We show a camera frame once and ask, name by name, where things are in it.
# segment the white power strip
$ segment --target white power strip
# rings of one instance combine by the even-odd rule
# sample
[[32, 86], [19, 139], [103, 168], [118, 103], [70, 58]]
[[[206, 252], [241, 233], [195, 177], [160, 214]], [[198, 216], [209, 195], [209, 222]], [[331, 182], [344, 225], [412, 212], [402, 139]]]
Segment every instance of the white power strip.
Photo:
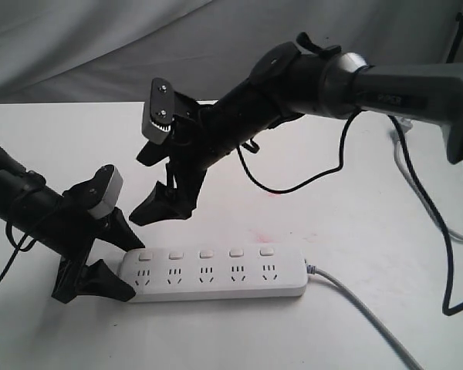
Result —
[[130, 302], [293, 297], [307, 285], [301, 250], [281, 244], [136, 249], [118, 275], [137, 293]]

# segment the tabletop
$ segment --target tabletop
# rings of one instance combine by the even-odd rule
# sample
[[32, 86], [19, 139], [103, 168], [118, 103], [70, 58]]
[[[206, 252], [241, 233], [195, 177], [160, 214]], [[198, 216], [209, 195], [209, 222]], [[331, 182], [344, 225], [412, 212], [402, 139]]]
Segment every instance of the tabletop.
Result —
[[[142, 103], [0, 106], [0, 145], [58, 192], [112, 163], [128, 215], [164, 180], [135, 158]], [[343, 122], [304, 117], [256, 137], [245, 153], [271, 187], [337, 165]], [[463, 313], [441, 313], [446, 260], [440, 232], [393, 161], [385, 116], [364, 113], [346, 140], [346, 166], [295, 193], [255, 187], [233, 153], [208, 171], [189, 220], [131, 225], [148, 247], [299, 244], [311, 264], [351, 288], [429, 369], [463, 369]], [[414, 166], [449, 226], [463, 233], [463, 166], [447, 163], [438, 127], [408, 133]], [[12, 253], [0, 220], [0, 271]], [[96, 242], [90, 261], [117, 268], [123, 252]], [[0, 369], [404, 368], [369, 322], [322, 278], [301, 298], [127, 304], [51, 294], [59, 256], [37, 244], [0, 285]], [[455, 245], [463, 300], [463, 245]]]

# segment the power strip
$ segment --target power strip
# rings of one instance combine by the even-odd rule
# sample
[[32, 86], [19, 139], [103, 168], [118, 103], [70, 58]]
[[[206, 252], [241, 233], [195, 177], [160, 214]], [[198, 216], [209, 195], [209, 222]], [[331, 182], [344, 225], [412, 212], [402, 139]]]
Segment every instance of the power strip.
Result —
[[293, 297], [307, 285], [301, 250], [281, 244], [136, 249], [118, 275], [136, 291], [130, 302]]

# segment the gray cable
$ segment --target gray cable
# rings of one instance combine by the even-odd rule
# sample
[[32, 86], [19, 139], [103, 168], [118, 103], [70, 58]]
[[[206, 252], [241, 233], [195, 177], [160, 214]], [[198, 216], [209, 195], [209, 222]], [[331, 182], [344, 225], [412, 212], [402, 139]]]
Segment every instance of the gray cable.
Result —
[[[400, 156], [401, 143], [400, 143], [400, 140], [394, 138], [393, 143], [394, 143], [394, 162], [396, 163], [396, 166], [400, 170], [400, 172], [403, 175], [404, 179], [407, 181], [408, 185], [410, 185], [411, 189], [415, 192], [418, 199], [420, 199], [420, 202], [422, 203], [425, 210], [429, 214], [430, 218], [432, 219], [432, 222], [434, 222], [434, 225], [437, 228], [439, 228], [438, 222], [436, 221], [430, 207], [428, 206], [425, 199], [422, 197], [422, 194], [420, 194], [420, 191], [418, 191], [417, 187], [415, 186], [413, 180], [410, 177], [410, 174], [407, 172], [406, 167], [403, 165], [403, 162], [401, 161], [401, 156]], [[453, 241], [463, 244], [463, 234], [458, 233], [457, 231], [451, 229], [450, 227], [448, 227], [448, 230], [449, 230], [449, 235], [450, 235], [450, 237], [451, 237], [451, 239]]]
[[348, 298], [348, 300], [359, 309], [359, 311], [370, 321], [370, 323], [377, 329], [378, 332], [386, 339], [387, 343], [392, 347], [396, 352], [401, 361], [410, 369], [410, 370], [423, 370], [417, 360], [410, 354], [410, 352], [401, 344], [400, 341], [389, 331], [388, 328], [379, 320], [376, 315], [341, 281], [337, 280], [335, 277], [331, 276], [327, 272], [316, 268], [316, 266], [308, 265], [307, 266], [308, 274], [318, 274], [323, 278], [330, 281], [332, 284], [343, 293], [343, 295]]

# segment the white cloth backdrop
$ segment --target white cloth backdrop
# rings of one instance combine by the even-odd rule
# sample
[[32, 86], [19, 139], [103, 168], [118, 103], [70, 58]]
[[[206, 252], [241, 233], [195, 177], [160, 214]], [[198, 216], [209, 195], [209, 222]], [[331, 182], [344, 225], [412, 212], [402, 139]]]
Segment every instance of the white cloth backdrop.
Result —
[[0, 103], [218, 99], [307, 31], [373, 64], [444, 60], [463, 0], [0, 0]]

